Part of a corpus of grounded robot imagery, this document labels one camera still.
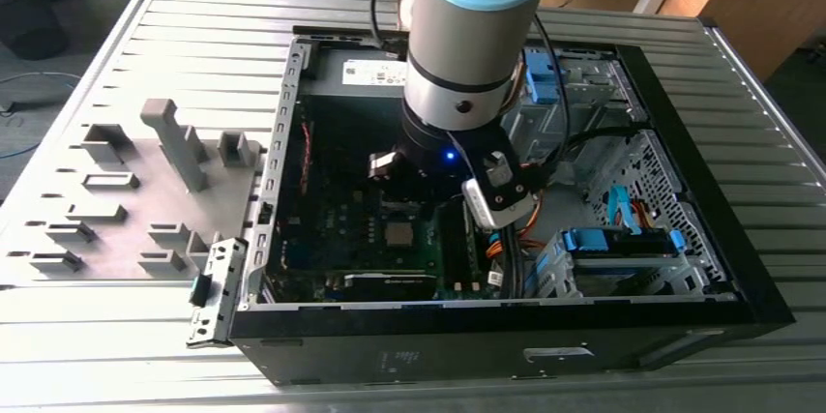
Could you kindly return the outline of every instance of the motherboard chip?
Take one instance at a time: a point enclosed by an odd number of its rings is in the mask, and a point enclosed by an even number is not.
[[[384,242],[386,247],[413,246],[413,224],[405,221],[392,221],[384,227]]]

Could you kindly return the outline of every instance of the metal bracket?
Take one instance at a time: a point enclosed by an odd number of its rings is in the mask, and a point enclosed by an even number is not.
[[[628,115],[631,116],[631,121],[641,122],[648,120],[648,113],[640,104],[640,100],[636,96],[636,92],[633,91],[633,86],[631,85],[631,81],[628,80],[628,76],[621,68],[621,63],[619,61],[608,62],[609,69],[609,77],[611,80],[616,83],[616,90],[621,95],[621,99],[628,102]]]
[[[241,268],[246,257],[246,242],[226,239],[209,249],[204,273],[192,285],[189,303],[194,305],[188,348],[230,346],[229,323],[237,302]]]
[[[284,166],[286,165],[286,146],[289,141],[290,124],[293,120],[294,106],[297,105],[297,81],[305,73],[306,68],[310,68],[312,60],[310,53],[313,50],[312,44],[301,44],[297,40],[293,42],[289,49],[289,58],[286,60],[286,68],[284,69],[284,79],[281,81],[281,94],[277,103],[277,117],[272,128],[272,140],[266,158],[262,165],[262,174],[260,178],[258,198],[257,203],[250,208],[258,212],[257,221],[253,224],[252,235],[256,240],[250,244],[249,261],[245,266],[245,277],[241,282],[240,300],[241,306],[249,306],[256,301],[256,296],[260,292],[262,269],[265,266],[265,257],[269,256],[269,247],[272,243],[272,223],[274,215],[261,215],[261,211],[276,212],[278,208],[278,193],[281,191],[281,179]]]
[[[540,187],[527,182],[497,120],[471,131],[448,132],[448,137],[472,175],[461,192],[473,219],[483,228],[499,229],[531,212],[531,192]]]

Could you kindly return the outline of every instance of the power supply label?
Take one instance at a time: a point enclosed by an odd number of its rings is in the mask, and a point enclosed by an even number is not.
[[[346,60],[340,82],[350,86],[404,86],[405,76],[405,62]]]
[[[381,374],[405,374],[418,373],[426,368],[422,363],[421,352],[417,350],[400,350],[394,352],[378,352],[376,370]]]

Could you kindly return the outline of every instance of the white label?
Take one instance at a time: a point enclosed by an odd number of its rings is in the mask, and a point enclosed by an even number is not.
[[[497,273],[496,271],[488,272],[488,284],[489,285],[501,287],[501,279],[503,279],[501,273]]]
[[[394,60],[346,60],[341,84],[350,86],[404,86],[408,65]]]
[[[370,168],[372,169],[381,168],[386,164],[390,164],[392,161],[394,160],[394,158],[396,158],[396,153],[394,152],[390,152],[386,155],[381,155],[377,159],[374,159],[370,162]]]

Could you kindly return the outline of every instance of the aluminum slotted table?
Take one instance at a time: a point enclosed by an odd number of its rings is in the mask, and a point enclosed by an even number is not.
[[[380,26],[393,29],[394,4],[378,3],[377,11]],[[78,146],[84,125],[116,124],[141,135],[142,102],[162,97],[174,100],[177,122],[201,139],[237,131],[266,146],[293,25],[365,28],[368,1],[130,0],[0,209],[0,284],[19,285],[0,292],[0,321],[14,323],[0,325],[0,405],[74,405],[84,411],[134,404],[246,405],[244,411],[270,411],[273,403],[313,401],[324,411],[364,411],[364,403],[348,402],[386,401],[376,408],[420,411],[421,406],[483,409],[480,397],[509,395],[495,407],[491,403],[491,411],[532,411],[548,402],[580,408],[583,401],[600,411],[661,405],[675,411],[681,405],[684,411],[820,407],[826,171],[819,159],[717,29],[665,16],[568,10],[539,16],[557,40],[643,48],[796,324],[655,372],[517,382],[278,391],[236,349],[186,350],[189,275],[152,279],[134,257],[109,256],[49,280],[29,270],[23,254],[9,253],[50,244],[45,236],[34,243],[19,238],[33,237],[45,212],[73,200],[70,185],[90,164]]]

